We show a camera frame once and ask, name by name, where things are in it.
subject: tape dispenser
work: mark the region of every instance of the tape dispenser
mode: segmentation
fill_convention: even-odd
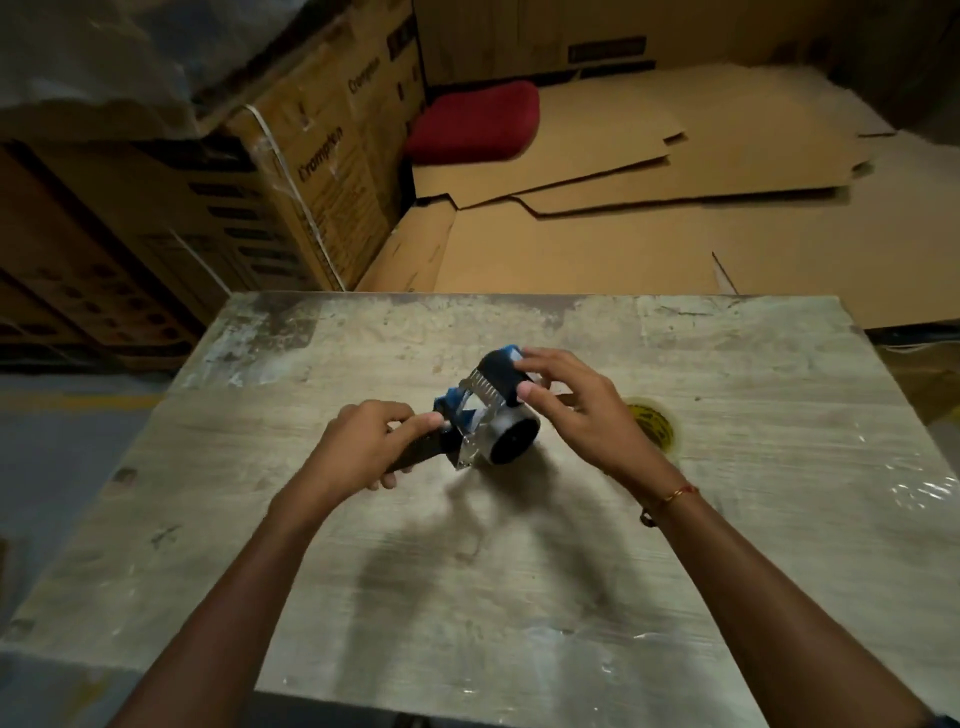
[[[411,443],[388,473],[441,454],[462,470],[478,458],[505,465],[526,452],[540,432],[540,419],[516,398],[516,386],[533,381],[514,368],[521,358],[513,345],[484,356],[466,379],[433,401],[444,425]]]

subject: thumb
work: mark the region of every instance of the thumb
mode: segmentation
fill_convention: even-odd
[[[565,429],[573,426],[575,418],[578,416],[557,399],[556,395],[532,381],[521,381],[516,388],[516,396],[520,401],[526,402],[553,423],[553,426],[562,435]]]
[[[444,423],[440,412],[423,412],[406,420],[400,427],[387,435],[387,451],[390,462],[396,460],[414,440],[428,432],[433,432]]]

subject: floor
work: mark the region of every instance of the floor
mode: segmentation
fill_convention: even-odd
[[[166,376],[0,376],[0,537],[9,543],[0,624],[63,546],[168,383]],[[941,421],[930,433],[960,471],[960,427]],[[0,656],[0,728],[100,728],[135,681],[132,673]],[[387,728],[393,720],[259,693],[244,724]]]

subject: red thread bracelet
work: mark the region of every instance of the red thread bracelet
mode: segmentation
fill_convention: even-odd
[[[661,500],[657,503],[657,510],[666,508],[666,506],[676,497],[682,496],[684,493],[700,493],[700,489],[695,485],[684,485],[683,488],[678,488],[668,497]],[[650,515],[650,511],[646,508],[640,513],[640,522],[643,523],[647,528],[656,528],[657,522],[654,521],[654,517]]]

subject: red cushion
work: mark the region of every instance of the red cushion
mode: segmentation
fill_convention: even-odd
[[[463,164],[515,157],[540,124],[540,93],[529,81],[449,93],[417,120],[407,139],[414,164]]]

